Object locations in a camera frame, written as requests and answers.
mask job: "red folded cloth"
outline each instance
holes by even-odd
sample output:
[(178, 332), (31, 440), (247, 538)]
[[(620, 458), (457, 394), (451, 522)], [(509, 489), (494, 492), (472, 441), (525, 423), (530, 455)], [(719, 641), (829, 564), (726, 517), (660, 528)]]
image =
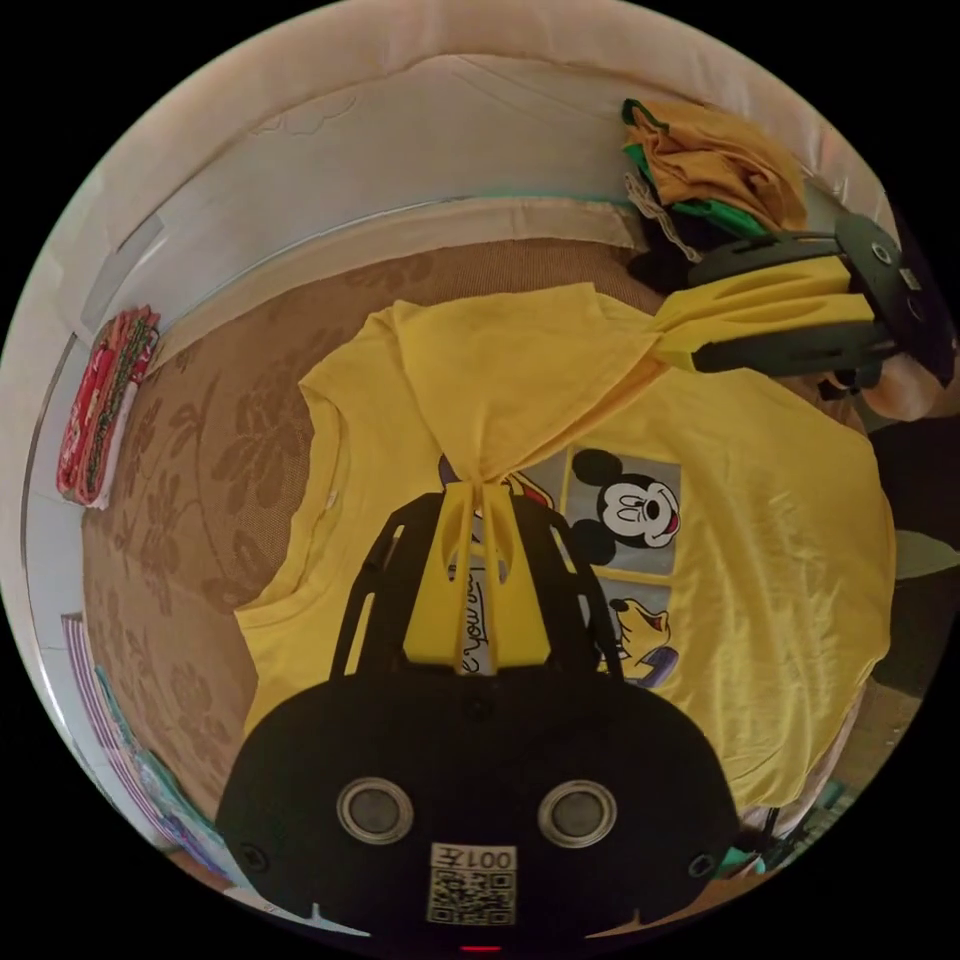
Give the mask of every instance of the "red folded cloth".
[(94, 345), (60, 447), (57, 490), (66, 499), (89, 506), (99, 497), (123, 395), (146, 374), (158, 320), (149, 307), (121, 313)]

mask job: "brown bedsheet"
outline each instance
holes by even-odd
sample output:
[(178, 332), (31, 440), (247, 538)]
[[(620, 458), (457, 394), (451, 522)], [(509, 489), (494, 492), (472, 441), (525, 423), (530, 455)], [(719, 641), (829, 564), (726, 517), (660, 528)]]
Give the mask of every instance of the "brown bedsheet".
[(165, 363), (141, 388), (110, 507), (83, 523), (90, 644), (134, 733), (198, 807), (219, 802), (256, 676), (233, 618), (271, 580), (306, 482), (299, 379), (368, 314), (592, 281), (655, 312), (627, 250), (502, 241), (388, 261), (291, 290)]

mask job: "purple striped cloth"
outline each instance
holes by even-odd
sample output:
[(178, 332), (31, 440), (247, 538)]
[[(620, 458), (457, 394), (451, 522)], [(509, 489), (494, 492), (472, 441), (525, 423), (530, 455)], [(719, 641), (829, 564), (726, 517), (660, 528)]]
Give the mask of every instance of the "purple striped cloth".
[(106, 703), (104, 703), (100, 685), (97, 682), (96, 674), (93, 672), (93, 658), (90, 655), (86, 631), (83, 629), (83, 620), (76, 615), (65, 614), (60, 618), (60, 621), (63, 624), (63, 635), (67, 641), (70, 666), (77, 682), (77, 688), (80, 691), (84, 710), (90, 719), (97, 742), (103, 747), (104, 753), (107, 755), (110, 768), (117, 775), (124, 789), (130, 795), (130, 799), (136, 804), (153, 829), (173, 846), (179, 847), (180, 839), (170, 829), (169, 824), (165, 822), (153, 801), (140, 785), (136, 774), (127, 765), (126, 750), (116, 732), (113, 718), (110, 716)]

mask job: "fabric pile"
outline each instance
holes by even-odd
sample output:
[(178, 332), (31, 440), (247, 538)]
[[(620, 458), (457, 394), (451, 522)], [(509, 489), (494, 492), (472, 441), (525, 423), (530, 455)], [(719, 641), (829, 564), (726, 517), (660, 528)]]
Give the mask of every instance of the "fabric pile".
[(735, 240), (804, 230), (803, 172), (790, 152), (741, 117), (683, 102), (626, 100), (627, 194), (650, 252), (631, 275), (667, 295), (704, 253)]
[(137, 741), (120, 711), (106, 673), (96, 668), (100, 692), (120, 733), (124, 752), (136, 777), (158, 811), (164, 834), (208, 870), (238, 886), (249, 886), (236, 861), (213, 824), (186, 798), (166, 766)]
[(127, 419), (156, 348), (160, 317), (149, 306), (125, 311), (97, 337), (60, 445), (57, 490), (104, 510)]
[(249, 886), (210, 822), (184, 797), (170, 771), (137, 741), (106, 673), (94, 665), (82, 617), (67, 614), (60, 619), (90, 726), (110, 769), (146, 822), (169, 848), (179, 847), (218, 876)]

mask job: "yellow t-shirt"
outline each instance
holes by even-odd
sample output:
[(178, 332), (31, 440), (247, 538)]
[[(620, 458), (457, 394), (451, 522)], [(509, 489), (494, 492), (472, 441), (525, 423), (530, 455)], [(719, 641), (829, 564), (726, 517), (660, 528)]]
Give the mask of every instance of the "yellow t-shirt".
[[(738, 806), (799, 794), (889, 642), (872, 449), (758, 374), (666, 370), (652, 325), (590, 284), (398, 303), (304, 378), (307, 491), (283, 566), (237, 611), (259, 678), (248, 732), (329, 676), (395, 509), (502, 479), (566, 516), (626, 677), (698, 724)], [(484, 672), (479, 551), (473, 566), (464, 668)], [(642, 742), (624, 762), (642, 766)]]

